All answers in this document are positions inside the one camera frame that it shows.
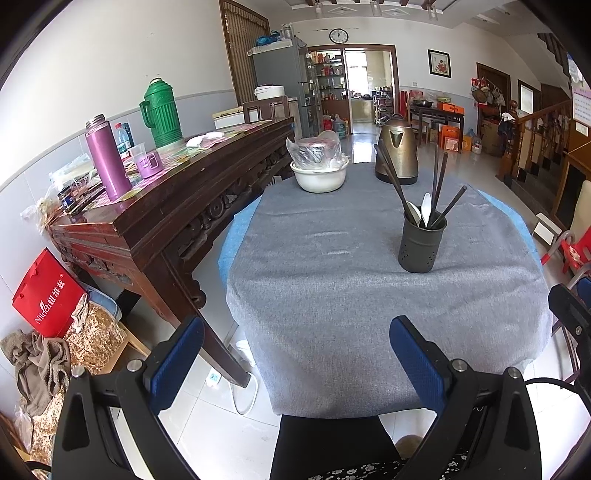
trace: cutlery holder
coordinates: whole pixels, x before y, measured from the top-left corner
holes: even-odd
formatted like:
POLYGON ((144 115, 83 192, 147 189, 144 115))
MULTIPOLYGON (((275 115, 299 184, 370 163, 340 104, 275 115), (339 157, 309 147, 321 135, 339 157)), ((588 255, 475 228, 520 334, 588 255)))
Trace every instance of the cutlery holder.
MULTIPOLYGON (((439 212, 432 212, 431 216, 439 218, 439 212)), ((443 219, 441 228, 427 230, 412 223, 404 215, 404 226, 402 227, 402 240, 398 251, 398 263, 411 273, 427 273, 433 268, 437 250, 447 226, 447 219, 443 219)))

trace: white wall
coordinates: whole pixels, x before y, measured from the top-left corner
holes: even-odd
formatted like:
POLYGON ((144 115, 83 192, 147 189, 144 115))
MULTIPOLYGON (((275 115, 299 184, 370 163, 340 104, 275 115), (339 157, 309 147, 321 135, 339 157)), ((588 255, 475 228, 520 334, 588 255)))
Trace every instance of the white wall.
POLYGON ((384 73, 386 74, 386 86, 394 86, 394 77, 392 76, 392 58, 389 51, 383 51, 384 73))
POLYGON ((532 71, 503 38, 471 25, 449 29, 372 17, 325 18, 293 24, 295 34, 310 46, 330 44, 329 32, 337 27, 349 33, 348 43, 395 45, 401 86, 412 87, 416 82, 417 88, 471 97, 470 79, 476 76, 478 62, 511 75, 511 93, 516 100, 518 79, 540 87, 532 71), (429 48, 450 54, 451 79, 429 73, 429 48))
POLYGON ((74 0, 0 90, 0 188, 89 118, 137 108, 156 76, 175 97, 233 88, 218 0, 74 0))
POLYGON ((384 53, 378 50, 366 50, 365 56, 368 61, 368 83, 369 91, 377 87, 386 86, 386 72, 384 68, 384 53))
MULTIPOLYGON (((0 90, 0 338, 30 330, 12 296, 31 263, 45 247, 60 259, 47 235, 20 217, 47 191, 49 172, 88 152, 83 136, 53 147, 104 113, 129 122, 136 142, 153 148, 139 112, 119 115, 138 108, 154 76, 183 97, 177 109, 186 135, 213 129, 211 114, 236 106, 218 0, 74 0, 0 90)), ((0 411, 12 415, 19 393, 1 353, 0 392, 0 411)))

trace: green thermos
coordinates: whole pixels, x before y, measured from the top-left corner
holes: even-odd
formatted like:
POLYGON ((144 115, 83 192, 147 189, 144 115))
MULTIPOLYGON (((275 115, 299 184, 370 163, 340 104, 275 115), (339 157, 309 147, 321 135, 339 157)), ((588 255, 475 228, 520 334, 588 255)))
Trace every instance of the green thermos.
POLYGON ((152 131, 156 148, 182 139, 181 123, 178 120, 177 105, 174 103, 173 88, 162 80, 155 78, 139 104, 144 123, 152 131))

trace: dining table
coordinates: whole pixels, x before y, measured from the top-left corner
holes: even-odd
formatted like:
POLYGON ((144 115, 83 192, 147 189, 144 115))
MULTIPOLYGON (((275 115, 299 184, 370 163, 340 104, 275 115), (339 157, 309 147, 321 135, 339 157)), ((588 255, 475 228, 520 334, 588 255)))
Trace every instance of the dining table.
MULTIPOLYGON (((420 205, 432 171, 403 186, 420 205)), ((452 173, 444 208, 463 185, 452 173)), ((548 287, 523 220, 471 186, 447 214, 433 269, 398 263, 403 208, 374 165, 348 166, 330 193, 295 178, 236 216, 219 258, 226 301, 244 329, 276 414, 366 417, 420 408, 389 343, 406 315, 450 359, 521 371, 551 335, 548 287)))

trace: chopsticks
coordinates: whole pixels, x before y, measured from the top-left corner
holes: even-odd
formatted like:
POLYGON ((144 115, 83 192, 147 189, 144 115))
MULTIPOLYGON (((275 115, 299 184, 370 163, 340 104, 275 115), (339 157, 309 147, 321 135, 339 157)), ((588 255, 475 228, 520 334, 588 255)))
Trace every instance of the chopsticks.
POLYGON ((431 228, 429 230, 437 230, 436 226, 441 222, 441 220, 443 218, 445 218, 445 216, 449 213, 449 211, 453 208, 453 206, 457 203, 457 201, 460 199, 460 197, 462 195, 464 195, 464 192, 466 191, 466 186, 464 185, 459 191, 458 193, 456 193, 456 196, 452 199, 451 202, 449 202, 449 205, 447 205, 446 209, 443 211, 443 213, 437 217, 437 220, 435 220, 432 224, 431 224, 431 228))
MULTIPOLYGON (((392 159, 390 158, 390 154, 389 154, 388 150, 385 148, 384 140, 382 140, 380 138, 378 140, 378 144, 374 145, 374 149, 375 149, 376 153, 384 161, 384 169, 386 170, 386 173, 388 174, 388 178, 390 179, 390 182, 392 182, 392 185, 394 186, 394 190, 396 190, 396 193, 398 193, 398 196, 400 197, 400 201, 402 201, 402 207, 404 208, 404 214, 408 218, 408 221, 411 222, 413 225, 419 226, 415 222, 413 213, 411 212, 410 207, 408 206, 408 202, 406 201, 406 198, 404 197, 404 192, 402 191, 402 185, 400 184, 400 179, 398 178, 398 174, 396 173, 396 168, 394 167, 394 164, 392 163, 392 159)), ((437 230, 437 227, 443 221, 442 219, 445 218, 445 216, 450 212, 450 210, 454 207, 454 205, 461 198, 461 196, 464 195, 464 192, 467 189, 467 187, 465 185, 462 186, 462 188, 460 188, 458 193, 456 193, 456 196, 452 199, 452 201, 449 203, 449 205, 447 205, 447 207, 445 208, 443 213, 441 215, 439 215, 437 218, 435 217, 434 213, 435 213, 435 209, 437 207, 437 202, 439 201, 439 195, 441 193, 441 187, 443 185, 443 178, 444 178, 445 172, 446 172, 448 157, 449 157, 449 153, 445 152, 443 154, 443 160, 441 161, 441 170, 437 171, 437 170, 439 170, 439 147, 436 147, 435 162, 434 162, 434 167, 433 167, 433 194, 431 196, 431 198, 432 198, 431 218, 429 220, 428 225, 425 225, 427 230, 437 230)))
POLYGON ((404 213, 406 214, 408 220, 410 222, 414 223, 414 217, 413 217, 412 212, 410 211, 410 207, 408 206, 406 198, 404 197, 404 192, 402 191, 402 185, 400 185, 400 180, 398 178, 398 175, 396 174, 396 168, 394 168, 394 165, 392 163, 392 159, 390 158, 388 151, 384 148, 384 140, 382 140, 380 138, 378 140, 378 144, 374 145, 374 148, 375 148, 376 153, 380 157, 382 157, 382 159, 384 161, 384 167, 386 169, 386 173, 388 174, 388 178, 390 179, 390 181, 392 182, 392 185, 394 186, 394 190, 396 190, 396 193, 398 193, 398 196, 400 197, 400 201, 402 201, 402 208, 404 208, 404 213))

